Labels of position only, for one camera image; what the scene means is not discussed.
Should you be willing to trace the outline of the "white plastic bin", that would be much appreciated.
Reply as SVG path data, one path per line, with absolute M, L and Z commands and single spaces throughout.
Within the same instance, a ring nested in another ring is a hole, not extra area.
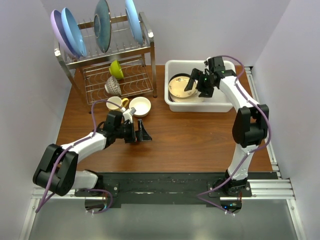
M 209 112 L 226 113 L 233 105 L 226 95 L 215 88 L 211 98 L 205 98 L 202 102 L 175 102 L 170 97 L 169 81 L 177 74 L 191 74 L 194 68 L 205 69 L 202 60 L 169 60 L 165 63 L 164 69 L 164 101 L 173 112 Z

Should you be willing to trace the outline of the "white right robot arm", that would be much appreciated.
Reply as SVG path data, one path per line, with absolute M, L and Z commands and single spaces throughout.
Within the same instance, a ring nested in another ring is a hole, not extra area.
M 204 62 L 203 70 L 194 68 L 184 90 L 189 91 L 196 84 L 200 97 L 211 98 L 214 90 L 218 89 L 236 110 L 232 127 L 232 137 L 236 143 L 233 158 L 222 182 L 212 189 L 222 190 L 233 197 L 245 189 L 253 155 L 263 148 L 263 140 L 270 140 L 271 130 L 269 107 L 259 104 L 248 94 L 239 81 L 240 76 L 225 67 L 223 58 L 222 55 L 209 57 Z

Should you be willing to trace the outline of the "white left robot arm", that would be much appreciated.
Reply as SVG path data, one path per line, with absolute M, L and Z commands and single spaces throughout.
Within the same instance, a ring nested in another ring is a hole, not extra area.
M 59 196 L 78 189 L 99 196 L 104 190 L 101 178 L 90 170 L 78 171 L 78 163 L 108 148 L 117 139 L 123 139 L 126 144 L 152 140 L 141 119 L 137 126 L 135 130 L 130 109 L 124 113 L 110 111 L 106 120 L 87 136 L 68 144 L 48 145 L 33 175 L 33 183 Z

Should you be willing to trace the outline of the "light blue bottom plate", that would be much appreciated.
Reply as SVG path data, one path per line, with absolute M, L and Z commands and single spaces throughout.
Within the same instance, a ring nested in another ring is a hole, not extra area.
M 176 103 L 202 103 L 205 100 L 204 97 L 199 97 L 200 92 L 198 92 L 197 89 L 195 89 L 195 92 L 192 95 L 186 98 L 177 97 L 172 95 L 171 93 L 169 93 L 169 95 L 171 100 Z

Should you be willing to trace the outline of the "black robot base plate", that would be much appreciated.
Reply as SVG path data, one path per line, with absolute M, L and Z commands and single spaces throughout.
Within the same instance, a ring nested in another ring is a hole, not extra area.
M 222 205 L 225 210 L 239 210 L 244 197 L 252 191 L 247 179 L 230 180 L 222 172 L 101 172 L 98 188 L 104 192 L 76 190 L 76 197 L 86 197 L 87 208 L 102 208 L 103 201 L 112 207 L 123 204 L 199 205 L 206 200 Z

